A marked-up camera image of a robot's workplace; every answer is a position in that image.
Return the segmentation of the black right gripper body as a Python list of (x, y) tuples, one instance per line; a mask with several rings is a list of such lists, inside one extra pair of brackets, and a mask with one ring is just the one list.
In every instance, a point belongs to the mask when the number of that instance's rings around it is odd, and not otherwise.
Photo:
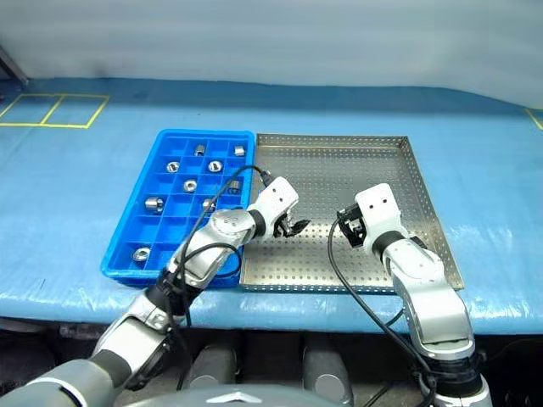
[(352, 204), (347, 208), (350, 208), (350, 221), (346, 223), (341, 222), (341, 232), (346, 238), (345, 233), (347, 232), (348, 229), (360, 228), (361, 229), (361, 246), (362, 246), (367, 237), (367, 229), (363, 222), (361, 209), (358, 204)]

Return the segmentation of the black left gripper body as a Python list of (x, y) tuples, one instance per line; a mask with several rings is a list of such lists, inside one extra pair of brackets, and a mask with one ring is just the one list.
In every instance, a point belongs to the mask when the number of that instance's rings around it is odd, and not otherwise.
[(291, 210), (288, 209), (283, 213), (277, 221), (274, 223), (273, 236), (274, 237), (285, 237), (284, 234), (292, 228), (293, 225)]

